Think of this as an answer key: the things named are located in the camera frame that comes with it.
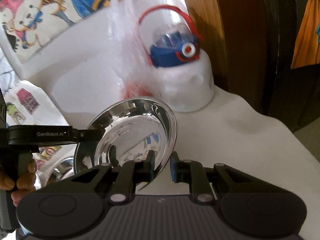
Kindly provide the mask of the person's left hand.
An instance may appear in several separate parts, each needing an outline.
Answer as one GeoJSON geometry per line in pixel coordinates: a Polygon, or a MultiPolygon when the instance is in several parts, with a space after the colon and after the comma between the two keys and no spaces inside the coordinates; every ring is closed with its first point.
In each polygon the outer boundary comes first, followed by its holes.
{"type": "Polygon", "coordinates": [[[15,207],[18,207],[20,201],[29,193],[35,191],[37,164],[34,159],[28,165],[27,173],[20,176],[14,182],[1,168],[1,190],[12,191],[11,199],[15,207]]]}

